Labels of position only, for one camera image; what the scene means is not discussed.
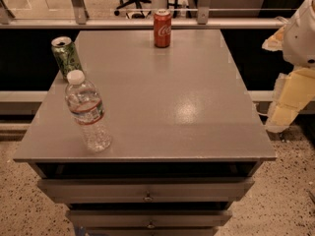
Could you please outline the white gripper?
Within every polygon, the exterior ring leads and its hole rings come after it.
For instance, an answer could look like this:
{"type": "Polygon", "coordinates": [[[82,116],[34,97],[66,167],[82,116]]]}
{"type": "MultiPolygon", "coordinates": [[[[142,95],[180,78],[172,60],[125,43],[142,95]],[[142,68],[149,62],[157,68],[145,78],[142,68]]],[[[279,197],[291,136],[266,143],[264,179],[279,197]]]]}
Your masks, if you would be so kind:
{"type": "Polygon", "coordinates": [[[284,27],[267,38],[262,48],[283,51],[283,59],[295,67],[279,74],[265,124],[267,131],[281,133],[315,97],[315,9],[314,0],[304,0],[284,27]]]}

